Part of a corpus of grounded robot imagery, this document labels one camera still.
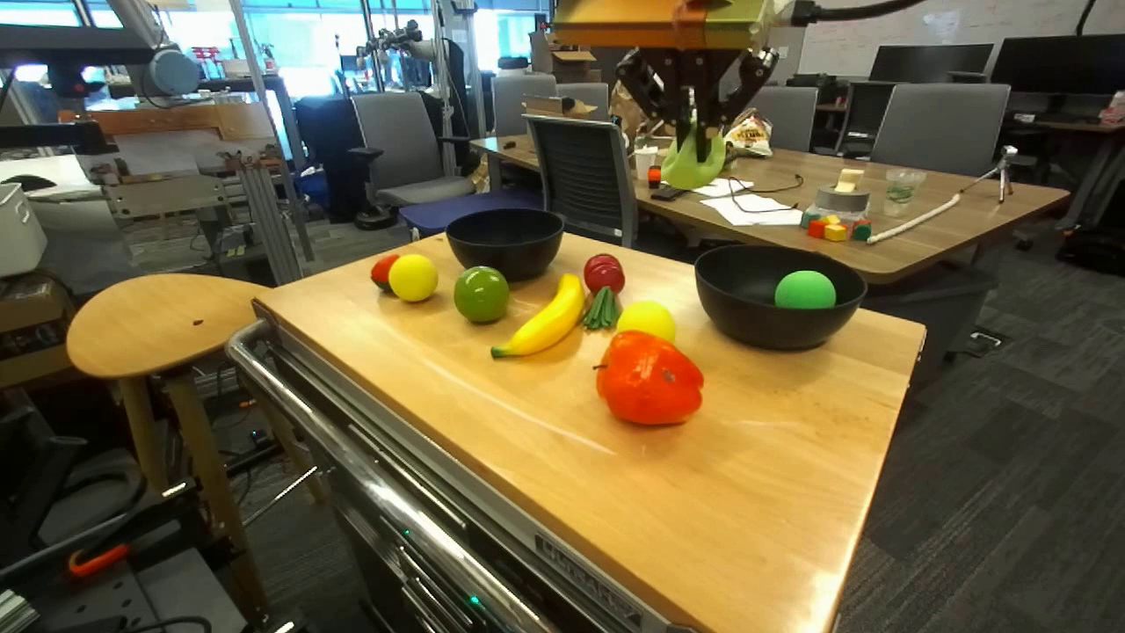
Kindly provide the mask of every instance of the green lime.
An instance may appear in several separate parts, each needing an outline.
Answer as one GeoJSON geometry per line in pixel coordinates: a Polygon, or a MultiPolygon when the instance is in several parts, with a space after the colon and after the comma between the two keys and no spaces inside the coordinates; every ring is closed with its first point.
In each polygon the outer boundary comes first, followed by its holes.
{"type": "Polygon", "coordinates": [[[453,286],[453,305],[467,322],[492,322],[508,316],[509,286],[497,267],[464,267],[453,286]]]}
{"type": "Polygon", "coordinates": [[[824,270],[792,270],[774,288],[780,311],[830,311],[838,305],[838,286],[824,270]]]}

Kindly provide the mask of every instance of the office chair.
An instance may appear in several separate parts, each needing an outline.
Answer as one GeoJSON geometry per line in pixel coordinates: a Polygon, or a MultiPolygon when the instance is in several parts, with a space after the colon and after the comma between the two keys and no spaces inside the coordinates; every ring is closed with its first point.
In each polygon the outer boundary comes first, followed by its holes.
{"type": "Polygon", "coordinates": [[[753,97],[753,109],[774,128],[771,131],[771,146],[792,146],[792,151],[810,151],[812,146],[812,128],[817,128],[817,89],[802,84],[765,84],[753,97]]]}
{"type": "Polygon", "coordinates": [[[492,80],[492,134],[528,134],[524,101],[555,94],[555,74],[497,74],[492,80]]]}
{"type": "Polygon", "coordinates": [[[980,176],[1009,117],[1009,84],[897,84],[871,162],[980,176]]]}
{"type": "MultiPolygon", "coordinates": [[[[1009,84],[897,84],[871,159],[980,176],[995,162],[1006,114],[1009,84]]],[[[967,343],[990,288],[995,270],[978,261],[945,261],[897,288],[874,288],[865,305],[927,327],[922,376],[933,376],[967,343]]]]}
{"type": "Polygon", "coordinates": [[[847,89],[847,114],[838,151],[843,159],[871,154],[887,101],[892,84],[887,80],[855,80],[847,89]]]}
{"type": "Polygon", "coordinates": [[[472,195],[420,93],[352,94],[352,104],[359,154],[369,159],[369,196],[403,206],[472,195]]]}
{"type": "Polygon", "coordinates": [[[661,258],[690,258],[680,229],[637,212],[621,131],[610,118],[528,117],[543,206],[562,216],[566,231],[621,243],[661,258]]]}
{"type": "Polygon", "coordinates": [[[300,97],[292,104],[294,131],[306,154],[322,173],[326,219],[352,223],[369,206],[365,176],[369,164],[354,154],[361,146],[354,109],[347,94],[300,97]]]}

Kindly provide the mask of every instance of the yellow lemon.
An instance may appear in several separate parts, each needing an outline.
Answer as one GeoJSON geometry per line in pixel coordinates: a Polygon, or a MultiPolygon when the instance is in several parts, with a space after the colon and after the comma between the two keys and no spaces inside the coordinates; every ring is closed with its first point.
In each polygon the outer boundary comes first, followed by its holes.
{"type": "Polygon", "coordinates": [[[402,253],[387,280],[399,299],[427,304],[436,292],[436,264],[427,253],[402,253]]]}
{"type": "Polygon", "coordinates": [[[676,316],[661,304],[630,304],[619,316],[619,331],[644,331],[676,340],[676,316]]]}

